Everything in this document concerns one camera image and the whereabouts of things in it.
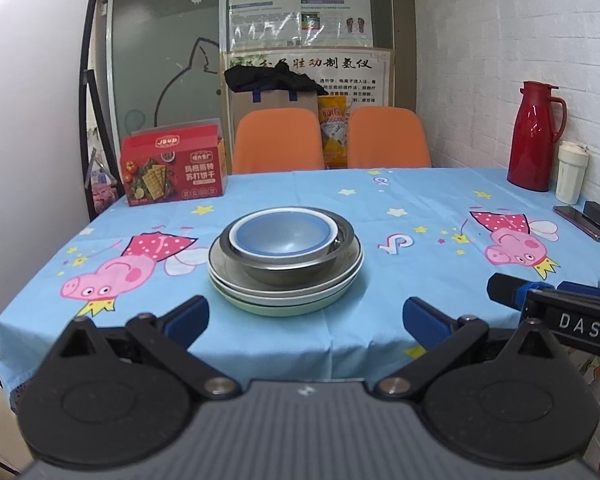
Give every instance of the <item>smartphone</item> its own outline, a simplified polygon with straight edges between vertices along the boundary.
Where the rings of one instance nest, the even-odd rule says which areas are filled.
[[[581,231],[586,232],[595,241],[600,242],[600,226],[584,216],[580,211],[570,205],[556,205],[554,206],[554,211]]]

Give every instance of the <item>cracker illustration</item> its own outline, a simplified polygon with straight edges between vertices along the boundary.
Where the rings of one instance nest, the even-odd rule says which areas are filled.
[[[160,181],[160,187],[164,190],[164,183],[167,178],[167,167],[166,166],[154,166],[155,174]]]
[[[164,196],[164,186],[160,184],[160,178],[156,175],[154,168],[147,171],[142,180],[154,200]]]

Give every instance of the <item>yellow snack bag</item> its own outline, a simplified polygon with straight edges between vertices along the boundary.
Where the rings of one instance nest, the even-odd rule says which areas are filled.
[[[318,97],[318,119],[322,131],[324,165],[328,170],[347,167],[347,98],[341,95]]]

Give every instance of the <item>table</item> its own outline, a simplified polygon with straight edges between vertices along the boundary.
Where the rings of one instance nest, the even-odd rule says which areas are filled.
[[[469,169],[241,175],[229,178],[220,198],[136,208],[123,198],[60,249],[2,313],[0,378],[7,393],[28,380],[78,314],[94,315],[98,326],[121,326],[139,312],[161,316],[202,294],[210,304],[209,327],[190,351],[243,385],[253,378],[373,383],[419,352],[402,326],[402,305],[410,296],[453,318],[476,314],[511,328],[520,314],[486,294],[496,271],[553,285],[570,280],[600,286],[600,243],[553,213],[556,203],[552,193],[509,184],[504,170]],[[323,311],[254,316],[213,289],[207,249],[235,218],[285,205],[347,218],[365,263],[351,290]],[[515,237],[495,244],[498,229],[506,228]],[[155,232],[171,235],[166,241],[177,254],[167,254],[168,247],[152,252],[158,264],[148,278],[134,278],[141,285],[126,290],[120,280],[112,285],[92,277],[89,283],[101,296],[115,299],[74,299],[81,290],[72,292],[72,279],[125,251],[142,251],[156,241],[150,235]]]

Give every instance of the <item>blue gripper pad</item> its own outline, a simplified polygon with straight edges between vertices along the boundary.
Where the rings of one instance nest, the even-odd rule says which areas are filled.
[[[519,311],[525,306],[526,294],[530,290],[553,290],[554,286],[549,285],[545,282],[526,282],[525,285],[520,286],[518,290],[516,290],[516,295],[514,297],[514,302],[516,303],[516,307]]]
[[[596,296],[600,298],[600,288],[591,285],[581,285],[573,282],[562,282],[558,285],[558,290],[564,292],[574,292],[576,294],[586,294],[587,296]]]
[[[189,349],[209,324],[209,304],[204,297],[195,296],[161,320],[162,334],[184,349]]]
[[[427,351],[455,332],[458,322],[420,298],[409,298],[402,308],[402,323]]]

